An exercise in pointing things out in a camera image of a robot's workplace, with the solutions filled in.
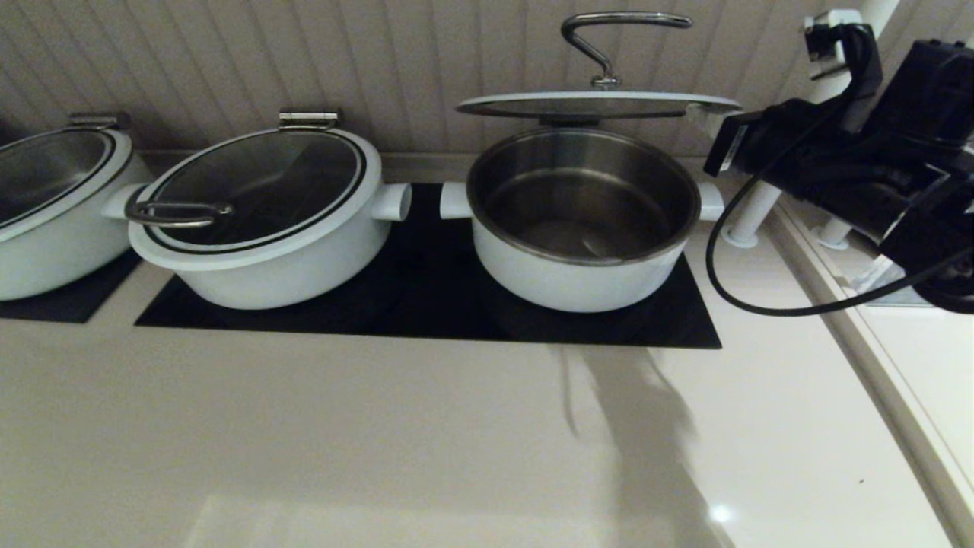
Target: black trim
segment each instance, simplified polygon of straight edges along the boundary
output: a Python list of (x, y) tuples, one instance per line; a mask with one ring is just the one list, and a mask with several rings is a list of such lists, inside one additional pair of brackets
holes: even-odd
[(142, 259), (131, 249), (95, 271), (59, 288), (0, 302), (0, 318), (87, 323)]
[[(306, 230), (308, 228), (311, 228), (312, 226), (315, 226), (316, 224), (318, 224), (319, 222), (321, 222), (322, 220), (324, 220), (326, 217), (328, 217), (329, 215), (331, 215), (332, 213), (334, 213), (338, 209), (340, 209), (342, 206), (344, 206), (345, 203), (348, 202), (352, 198), (352, 196), (354, 196), (358, 192), (358, 188), (361, 186), (361, 182), (365, 178), (365, 171), (368, 168), (368, 166), (366, 165), (366, 161), (365, 161), (365, 152), (363, 152), (362, 149), (361, 149), (361, 147), (358, 146), (351, 139), (349, 139), (347, 137), (344, 137), (344, 136), (340, 136), (338, 134), (329, 133), (328, 131), (324, 131), (324, 132), (316, 132), (315, 130), (307, 130), (307, 131), (309, 133), (323, 133), (323, 134), (326, 134), (326, 135), (328, 135), (330, 137), (336, 137), (336, 138), (341, 139), (342, 141), (344, 141), (345, 143), (347, 143), (352, 148), (352, 150), (358, 155), (358, 160), (361, 163), (361, 167), (362, 167), (362, 169), (358, 171), (358, 178), (351, 185), (351, 187), (352, 187), (351, 188), (351, 191), (348, 192), (348, 193), (346, 193), (346, 195), (345, 195), (344, 198), (342, 198), (338, 202), (335, 202), (334, 204), (332, 204), (331, 207), (329, 207), (329, 208), (327, 208), (325, 210), (321, 210), (321, 212), (319, 212), (318, 215), (311, 217), (310, 222), (308, 222), (308, 224), (305, 224), (303, 226), (295, 227), (295, 228), (293, 228), (291, 230), (279, 232), (277, 237), (272, 238), (270, 240), (266, 240), (264, 242), (260, 242), (258, 244), (252, 244), (250, 246), (245, 246), (245, 247), (241, 247), (241, 248), (233, 248), (232, 250), (217, 250), (217, 251), (211, 251), (211, 252), (199, 251), (199, 250), (187, 250), (185, 248), (171, 246), (170, 244), (162, 241), (158, 236), (156, 236), (156, 234), (154, 234), (152, 230), (149, 230), (149, 227), (142, 226), (142, 230), (145, 231), (145, 233), (149, 237), (149, 239), (151, 239), (153, 242), (155, 242), (159, 246), (161, 246), (163, 248), (166, 248), (167, 250), (171, 250), (171, 251), (178, 252), (178, 253), (182, 253), (182, 254), (211, 255), (211, 254), (230, 254), (230, 253), (243, 252), (243, 251), (253, 250), (253, 249), (256, 249), (256, 248), (261, 248), (261, 247), (267, 246), (269, 244), (273, 244), (273, 243), (279, 242), (281, 240), (285, 240), (287, 238), (290, 238), (291, 236), (293, 236), (293, 235), (295, 235), (295, 234), (297, 234), (299, 232), (302, 232), (302, 231), (304, 231), (304, 230)], [(269, 135), (269, 134), (270, 134), (270, 132), (268, 132), (268, 133), (262, 133), (260, 135), (256, 135), (256, 136), (248, 137), (248, 138), (263, 137), (263, 136)], [(210, 154), (212, 152), (215, 152), (217, 149), (223, 148), (224, 146), (233, 145), (233, 144), (235, 144), (237, 142), (240, 142), (242, 140), (246, 140), (246, 138), (231, 140), (231, 141), (227, 142), (226, 144), (223, 144), (221, 146), (218, 146), (216, 148), (213, 148), (207, 154)], [(170, 175), (167, 178), (172, 178), (172, 177), (180, 174), (183, 170), (189, 169), (194, 163), (195, 163), (195, 160), (193, 162), (189, 162), (188, 164), (186, 164), (185, 166), (183, 166), (182, 168), (180, 168), (179, 171), (173, 173), (172, 175)], [(166, 184), (165, 183), (160, 184), (159, 187), (156, 189), (156, 191), (152, 193), (152, 196), (149, 199), (150, 200), (158, 199), (159, 198), (159, 194), (165, 188), (166, 188)]]
[[(101, 130), (88, 130), (88, 129), (85, 129), (85, 130), (77, 130), (77, 129), (64, 129), (64, 130), (60, 130), (60, 131), (58, 131), (58, 132), (55, 132), (55, 135), (59, 135), (59, 134), (65, 134), (65, 133), (68, 133), (68, 132), (78, 132), (78, 131), (93, 131), (93, 132), (95, 132), (95, 133), (97, 133), (97, 134), (102, 134), (102, 135), (104, 135), (104, 136), (106, 136), (106, 137), (108, 137), (108, 154), (106, 154), (106, 155), (104, 156), (104, 158), (103, 158), (103, 159), (101, 160), (101, 162), (99, 162), (99, 163), (98, 163), (98, 165), (97, 165), (97, 166), (95, 166), (94, 168), (92, 168), (91, 170), (89, 170), (89, 171), (88, 171), (88, 176), (86, 176), (85, 178), (83, 178), (83, 179), (82, 179), (82, 180), (81, 180), (80, 182), (78, 182), (78, 183), (76, 183), (76, 184), (75, 184), (74, 186), (72, 186), (72, 187), (70, 187), (70, 188), (68, 188), (67, 190), (65, 190), (65, 191), (63, 191), (62, 193), (60, 193), (60, 194), (58, 194), (58, 195), (57, 195), (57, 196), (56, 196), (56, 197), (55, 197), (54, 199), (52, 199), (52, 200), (49, 200), (49, 201), (47, 201), (47, 202), (45, 202), (45, 203), (43, 203), (43, 204), (41, 204), (40, 206), (38, 206), (38, 207), (36, 207), (36, 208), (34, 208), (34, 209), (32, 209), (32, 210), (28, 210), (27, 212), (25, 212), (25, 213), (23, 213), (23, 214), (20, 214), (20, 215), (18, 215), (18, 216), (16, 216), (16, 217), (14, 217), (14, 218), (11, 218), (11, 219), (9, 219), (9, 220), (5, 220), (5, 221), (3, 221), (3, 222), (0, 222), (0, 230), (3, 230), (4, 228), (7, 228), (8, 226), (10, 226), (10, 225), (12, 225), (12, 224), (15, 224), (15, 223), (17, 223), (17, 222), (20, 222), (20, 221), (22, 221), (22, 220), (24, 220), (24, 219), (26, 219), (26, 218), (28, 218), (28, 217), (31, 217), (31, 216), (34, 216), (34, 215), (37, 215), (38, 213), (40, 213), (40, 212), (42, 212), (42, 211), (44, 211), (44, 210), (46, 210), (46, 209), (47, 209), (48, 207), (50, 207), (50, 206), (52, 206), (52, 205), (54, 205), (54, 204), (56, 204), (56, 203), (57, 203), (58, 201), (60, 201), (60, 200), (62, 200), (63, 198), (65, 198), (65, 197), (67, 197), (68, 195), (70, 195), (70, 194), (72, 194), (72, 193), (74, 193), (74, 192), (75, 192), (76, 190), (78, 190), (79, 188), (81, 188), (81, 187), (82, 187), (82, 186), (83, 186), (83, 185), (84, 185), (84, 184), (85, 184), (86, 182), (88, 182), (88, 181), (90, 181), (90, 180), (92, 180), (92, 177), (94, 177), (95, 175), (97, 175), (98, 173), (100, 173), (100, 172), (101, 172), (101, 170), (102, 170), (102, 169), (104, 169), (104, 167), (105, 167), (105, 164), (107, 164), (107, 163), (108, 163), (108, 161), (112, 159), (112, 156), (114, 156), (114, 155), (115, 155), (115, 149), (116, 149), (116, 148), (118, 147), (118, 146), (117, 146), (117, 145), (118, 145), (118, 143), (117, 143), (117, 142), (115, 141), (115, 138), (114, 138), (114, 137), (112, 137), (112, 136), (111, 136), (110, 134), (107, 134), (107, 133), (105, 133), (105, 132), (103, 132), (103, 131), (101, 131)], [(29, 138), (26, 138), (26, 139), (22, 139), (22, 140), (20, 140), (20, 141), (17, 141), (17, 142), (12, 142), (12, 143), (11, 143), (11, 144), (10, 144), (9, 146), (11, 146), (11, 147), (14, 147), (14, 146), (17, 146), (17, 145), (19, 145), (19, 144), (21, 144), (21, 143), (23, 143), (23, 142), (25, 142), (25, 141), (28, 141), (28, 140), (33, 140), (33, 139), (35, 139), (35, 138), (40, 138), (40, 137), (44, 137), (45, 135), (47, 135), (48, 137), (53, 137), (53, 136), (54, 136), (54, 135), (50, 135), (50, 134), (43, 134), (43, 135), (39, 135), (39, 136), (34, 136), (34, 137), (29, 137)], [(95, 194), (97, 194), (97, 193), (98, 193), (98, 192), (99, 192), (99, 191), (100, 191), (100, 190), (101, 190), (102, 188), (104, 188), (105, 186), (107, 186), (108, 184), (110, 184), (110, 183), (111, 183), (112, 181), (114, 181), (114, 180), (115, 180), (115, 179), (116, 179), (116, 178), (118, 177), (118, 175), (119, 175), (119, 174), (120, 174), (121, 172), (123, 172), (123, 171), (125, 170), (125, 168), (127, 168), (127, 167), (129, 166), (129, 162), (131, 161), (131, 157), (132, 157), (132, 154), (133, 154), (133, 153), (134, 153), (134, 149), (133, 149), (132, 151), (130, 151), (130, 152), (129, 152), (129, 157), (128, 157), (128, 158), (126, 158), (126, 160), (125, 160), (125, 164), (123, 164), (123, 165), (122, 165), (122, 167), (121, 167), (121, 168), (119, 168), (119, 170), (118, 170), (117, 172), (115, 172), (115, 173), (114, 173), (114, 174), (113, 174), (113, 175), (112, 175), (111, 177), (109, 177), (109, 178), (108, 178), (108, 180), (107, 180), (107, 181), (105, 181), (105, 183), (104, 183), (104, 184), (102, 184), (102, 185), (101, 185), (101, 186), (100, 186), (99, 188), (97, 188), (97, 189), (95, 189), (95, 190), (93, 190), (91, 194), (89, 194), (89, 195), (88, 195), (87, 197), (85, 197), (84, 199), (82, 199), (82, 201), (81, 201), (81, 202), (78, 202), (78, 203), (77, 203), (77, 204), (75, 205), (75, 207), (77, 207), (77, 206), (80, 206), (81, 204), (84, 204), (84, 203), (85, 203), (85, 202), (87, 202), (87, 201), (88, 201), (88, 200), (89, 200), (89, 199), (90, 199), (90, 198), (91, 198), (92, 196), (94, 196)], [(68, 208), (68, 209), (67, 209), (67, 210), (65, 210), (64, 212), (61, 212), (61, 213), (59, 213), (59, 214), (57, 214), (57, 215), (55, 215), (55, 216), (53, 216), (53, 217), (51, 217), (50, 219), (48, 219), (48, 221), (50, 221), (50, 220), (53, 220), (53, 219), (56, 219), (56, 218), (58, 218), (58, 217), (60, 217), (61, 215), (64, 215), (64, 214), (66, 214), (67, 212), (69, 212), (69, 211), (71, 211), (71, 210), (73, 210), (73, 209), (74, 209), (74, 208)]]

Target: beige countertop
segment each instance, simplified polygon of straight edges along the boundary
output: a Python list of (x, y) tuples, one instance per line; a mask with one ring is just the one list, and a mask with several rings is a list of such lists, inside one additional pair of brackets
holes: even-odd
[[(949, 546), (818, 318), (687, 256), (722, 350), (0, 320), (0, 545)], [(768, 238), (731, 291), (808, 300)]]

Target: lid rim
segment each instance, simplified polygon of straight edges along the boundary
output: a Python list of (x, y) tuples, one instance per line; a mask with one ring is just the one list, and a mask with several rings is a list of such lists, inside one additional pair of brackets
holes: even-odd
[[(264, 130), (235, 137), (197, 152), (196, 154), (186, 158), (176, 166), (172, 167), (170, 170), (160, 176), (155, 182), (142, 189), (138, 193), (137, 199), (147, 199), (147, 197), (150, 196), (152, 192), (154, 192), (155, 189), (163, 181), (165, 181), (165, 179), (182, 168), (185, 164), (195, 161), (200, 156), (209, 153), (209, 151), (212, 149), (248, 137), (256, 137), (268, 133), (276, 133), (278, 131), (279, 129)], [(160, 246), (150, 236), (150, 232), (148, 230), (149, 227), (136, 222), (130, 222), (129, 240), (132, 248), (135, 249), (135, 251), (143, 258), (158, 266), (162, 266), (177, 272), (201, 272), (208, 270), (229, 270), (233, 268), (242, 268), (251, 264), (265, 262), (285, 254), (293, 253), (327, 236), (331, 232), (335, 231), (339, 226), (345, 224), (345, 222), (352, 218), (352, 216), (360, 211), (361, 208), (366, 206), (368, 201), (372, 198), (372, 195), (375, 194), (375, 191), (378, 189), (382, 178), (382, 160), (379, 156), (379, 151), (376, 150), (372, 143), (362, 137), (342, 130), (331, 129), (327, 131), (329, 133), (344, 137), (358, 146), (362, 152), (361, 162), (363, 165), (358, 188), (354, 192), (349, 193), (348, 200), (339, 208), (332, 211), (329, 215), (326, 215), (320, 220), (312, 222), (303, 229), (291, 233), (277, 241), (268, 242), (251, 249), (230, 250), (213, 254), (186, 253), (181, 249), (175, 250)]]
[(0, 243), (17, 238), (71, 212), (114, 182), (130, 165), (134, 156), (131, 138), (124, 133), (110, 129), (61, 128), (14, 141), (0, 147), (0, 150), (12, 148), (36, 138), (77, 132), (94, 132), (104, 136), (108, 140), (108, 150), (102, 154), (98, 164), (89, 170), (88, 176), (81, 182), (74, 184), (71, 188), (58, 193), (54, 198), (39, 204), (24, 214), (0, 223)]
[[(356, 167), (356, 172), (352, 175), (352, 178), (350, 178), (350, 180), (346, 183), (342, 195), (337, 200), (327, 204), (325, 207), (318, 210), (314, 215), (302, 220), (299, 223), (288, 226), (283, 230), (280, 230), (278, 232), (272, 232), (271, 234), (266, 234), (264, 236), (261, 236), (260, 238), (253, 238), (250, 240), (231, 242), (226, 244), (193, 244), (190, 242), (184, 242), (168, 235), (168, 233), (166, 233), (163, 229), (155, 226), (147, 227), (146, 232), (148, 233), (149, 238), (151, 238), (154, 242), (156, 242), (156, 244), (160, 245), (163, 248), (175, 252), (184, 253), (184, 254), (199, 254), (199, 255), (228, 254), (233, 252), (255, 250), (264, 246), (274, 244), (275, 242), (285, 240), (301, 231), (307, 230), (315, 226), (319, 222), (326, 220), (330, 215), (341, 210), (342, 206), (344, 206), (346, 202), (352, 199), (352, 197), (358, 191), (358, 188), (361, 186), (362, 181), (365, 177), (365, 172), (368, 168), (365, 159), (365, 153), (361, 149), (361, 147), (358, 146), (354, 141), (350, 139), (329, 132), (328, 131), (329, 129), (330, 128), (303, 127), (300, 130), (295, 130), (294, 128), (290, 128), (290, 127), (278, 128), (276, 130), (271, 130), (270, 132), (261, 132), (259, 134), (244, 136), (241, 138), (231, 139), (231, 140), (217, 143), (213, 147), (197, 155), (194, 155), (193, 157), (190, 158), (190, 159), (194, 159), (194, 161), (197, 161), (213, 152), (216, 152), (217, 150), (226, 148), (227, 146), (235, 145), (238, 142), (242, 142), (251, 138), (277, 135), (281, 133), (293, 133), (295, 131), (301, 131), (301, 132), (308, 132), (314, 134), (330, 134), (331, 137), (337, 137), (344, 144), (348, 145), (351, 148), (358, 161), (358, 166)], [(182, 167), (180, 169), (173, 170), (171, 174), (166, 174), (164, 176), (165, 179), (163, 179), (158, 186), (153, 185), (155, 187), (155, 190), (152, 191), (148, 199), (164, 200), (165, 198), (163, 197), (163, 193), (166, 191), (168, 184), (171, 183), (171, 179), (179, 175), (182, 171), (191, 169), (192, 164), (193, 162), (187, 161), (184, 164), (181, 164)]]
[[(681, 102), (684, 104), (682, 110), (673, 108), (664, 109), (658, 112), (629, 111), (614, 114), (598, 113), (578, 113), (578, 112), (549, 112), (531, 111), (524, 112), (518, 110), (497, 110), (493, 106), (507, 103), (524, 103), (525, 101), (554, 101), (554, 100), (600, 100), (600, 99), (625, 99), (640, 100), (646, 103), (652, 102)], [(469, 98), (461, 101), (455, 107), (457, 112), (463, 114), (474, 114), (478, 116), (494, 116), (499, 118), (522, 118), (522, 119), (549, 119), (553, 121), (593, 121), (593, 120), (619, 120), (619, 119), (645, 119), (661, 117), (678, 117), (686, 114), (687, 107), (691, 104), (704, 104), (717, 111), (740, 110), (740, 104), (732, 99), (719, 98), (714, 96), (704, 96), (697, 94), (676, 94), (667, 92), (628, 92), (628, 91), (575, 91), (575, 92), (525, 92), (516, 94), (500, 94), (484, 96), (480, 98)]]

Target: stainless steel rim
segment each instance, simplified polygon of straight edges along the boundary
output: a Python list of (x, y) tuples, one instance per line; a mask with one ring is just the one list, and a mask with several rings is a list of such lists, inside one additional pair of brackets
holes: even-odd
[[(691, 196), (693, 200), (692, 203), (693, 213), (691, 213), (688, 216), (686, 221), (677, 230), (675, 230), (673, 234), (671, 234), (660, 244), (650, 248), (644, 253), (624, 255), (618, 257), (588, 258), (588, 257), (565, 256), (535, 246), (530, 242), (526, 242), (523, 239), (518, 238), (517, 236), (511, 234), (510, 232), (506, 231), (504, 228), (499, 226), (499, 224), (495, 222), (492, 218), (490, 218), (490, 216), (486, 212), (484, 204), (480, 203), (480, 200), (475, 192), (474, 175), (479, 173), (479, 171), (481, 171), (481, 168), (484, 166), (484, 164), (489, 162), (496, 154), (502, 152), (503, 150), (517, 143), (518, 141), (545, 135), (545, 134), (555, 134), (555, 133), (558, 134), (576, 133), (576, 134), (582, 134), (586, 136), (613, 139), (631, 146), (635, 146), (645, 151), (646, 153), (655, 156), (667, 169), (671, 170), (679, 179), (681, 179), (686, 183), (689, 191), (691, 192)], [(693, 227), (696, 225), (696, 222), (699, 219), (700, 207), (701, 207), (699, 189), (697, 188), (696, 183), (693, 181), (693, 178), (690, 176), (687, 170), (684, 169), (683, 166), (677, 163), (676, 160), (673, 160), (669, 155), (640, 140), (631, 137), (625, 137), (611, 132), (591, 130), (588, 128), (542, 128), (542, 129), (518, 134), (513, 137), (508, 137), (494, 144), (485, 152), (483, 152), (479, 157), (477, 157), (476, 161), (473, 163), (473, 166), (470, 168), (468, 180), (467, 180), (467, 197), (470, 204), (470, 209), (473, 211), (474, 217), (481, 224), (483, 224), (484, 227), (486, 227), (491, 234), (497, 236), (507, 244), (515, 247), (517, 250), (546, 260), (552, 260), (552, 261), (561, 262), (565, 264), (574, 264), (580, 266), (595, 266), (595, 267), (608, 267), (608, 266), (619, 266), (624, 264), (635, 264), (635, 263), (645, 262), (671, 252), (672, 250), (682, 245), (690, 237), (690, 233), (693, 231)]]

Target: metal hinge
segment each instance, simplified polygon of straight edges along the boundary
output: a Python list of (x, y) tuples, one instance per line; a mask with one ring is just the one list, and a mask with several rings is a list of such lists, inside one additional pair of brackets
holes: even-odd
[(73, 112), (68, 115), (68, 128), (86, 130), (127, 130), (131, 116), (127, 112)]
[(278, 114), (278, 127), (282, 130), (330, 130), (342, 123), (341, 108), (334, 110), (303, 110), (282, 108)]

